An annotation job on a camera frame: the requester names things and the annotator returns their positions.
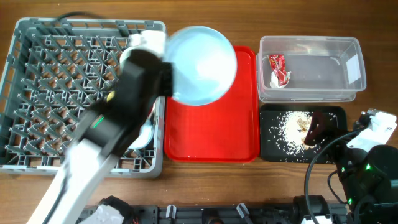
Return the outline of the rice and food scraps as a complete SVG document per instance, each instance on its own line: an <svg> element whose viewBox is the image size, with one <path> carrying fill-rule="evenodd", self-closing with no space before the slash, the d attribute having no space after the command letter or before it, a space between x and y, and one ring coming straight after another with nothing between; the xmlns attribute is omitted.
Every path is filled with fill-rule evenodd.
<svg viewBox="0 0 398 224"><path fill-rule="evenodd" d="M309 111L270 111L271 120L262 135L262 158L272 162L310 162L321 149L319 143L304 144L312 115Z"/></svg>

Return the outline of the light blue plate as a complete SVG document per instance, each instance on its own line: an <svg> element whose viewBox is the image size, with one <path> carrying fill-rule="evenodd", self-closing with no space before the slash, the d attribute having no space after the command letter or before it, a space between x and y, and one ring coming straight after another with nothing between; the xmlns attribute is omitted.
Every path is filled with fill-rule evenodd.
<svg viewBox="0 0 398 224"><path fill-rule="evenodd" d="M202 106L219 100L236 78L233 46L210 27L190 26L171 35L164 60L172 64L172 98L184 105Z"/></svg>

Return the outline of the white tissue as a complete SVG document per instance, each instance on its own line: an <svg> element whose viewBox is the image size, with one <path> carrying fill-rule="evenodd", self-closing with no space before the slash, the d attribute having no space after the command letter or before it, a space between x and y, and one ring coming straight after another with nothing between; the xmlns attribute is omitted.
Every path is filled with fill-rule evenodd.
<svg viewBox="0 0 398 224"><path fill-rule="evenodd" d="M291 72L275 69L271 73L270 87L271 88L284 88L290 80Z"/></svg>

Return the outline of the small green saucer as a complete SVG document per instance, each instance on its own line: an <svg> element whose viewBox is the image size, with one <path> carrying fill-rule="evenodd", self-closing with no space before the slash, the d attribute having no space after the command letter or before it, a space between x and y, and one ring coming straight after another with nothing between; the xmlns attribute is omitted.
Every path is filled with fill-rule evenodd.
<svg viewBox="0 0 398 224"><path fill-rule="evenodd" d="M137 139L128 147L130 150L142 149L146 147L153 138L154 127L150 120L146 120L141 126Z"/></svg>

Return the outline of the red snack wrapper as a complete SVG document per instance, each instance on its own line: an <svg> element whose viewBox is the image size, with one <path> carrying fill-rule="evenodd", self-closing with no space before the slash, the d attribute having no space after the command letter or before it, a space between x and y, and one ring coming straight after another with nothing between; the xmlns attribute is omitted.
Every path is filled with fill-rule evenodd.
<svg viewBox="0 0 398 224"><path fill-rule="evenodd" d="M271 67L271 70L279 69L282 71L286 71L285 69L285 57L283 54L272 54L268 56L269 64Z"/></svg>

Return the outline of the mint green bowl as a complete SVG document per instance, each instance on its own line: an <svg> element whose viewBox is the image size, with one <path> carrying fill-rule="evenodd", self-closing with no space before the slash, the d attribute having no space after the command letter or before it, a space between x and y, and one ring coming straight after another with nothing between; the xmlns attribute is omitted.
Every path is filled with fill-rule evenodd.
<svg viewBox="0 0 398 224"><path fill-rule="evenodd" d="M134 61L131 58L132 51L135 50L135 47L128 47L126 50L122 52L119 58L119 65L120 65L120 71L122 72L124 70L125 65L132 65Z"/></svg>

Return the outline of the yellow plastic cup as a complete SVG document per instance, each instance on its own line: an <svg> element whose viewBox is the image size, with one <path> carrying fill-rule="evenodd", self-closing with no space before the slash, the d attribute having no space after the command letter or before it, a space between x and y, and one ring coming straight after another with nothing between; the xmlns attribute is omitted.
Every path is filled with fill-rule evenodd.
<svg viewBox="0 0 398 224"><path fill-rule="evenodd" d="M106 97L106 101L109 102L114 98L114 96L115 96L115 91L110 92Z"/></svg>

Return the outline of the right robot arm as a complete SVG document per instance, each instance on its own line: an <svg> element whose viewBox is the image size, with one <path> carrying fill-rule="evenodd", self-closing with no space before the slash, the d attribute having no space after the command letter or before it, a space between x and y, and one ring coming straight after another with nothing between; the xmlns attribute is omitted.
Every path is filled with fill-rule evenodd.
<svg viewBox="0 0 398 224"><path fill-rule="evenodd" d="M348 223L397 223L397 148L387 145L397 126L396 116L381 110L362 112L352 131L334 127L315 111L304 143L321 144L310 161L304 182L306 214L302 223L333 223L336 215L312 205L309 182L321 156L335 163L349 206Z"/></svg>

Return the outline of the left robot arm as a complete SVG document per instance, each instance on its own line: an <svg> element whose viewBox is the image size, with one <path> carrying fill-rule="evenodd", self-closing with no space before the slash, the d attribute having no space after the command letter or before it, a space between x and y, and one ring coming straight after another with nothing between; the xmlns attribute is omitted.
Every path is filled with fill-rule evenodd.
<svg viewBox="0 0 398 224"><path fill-rule="evenodd" d="M65 160L29 223L75 223L96 188L138 138L160 95L167 65L153 50L125 53L113 97L84 110Z"/></svg>

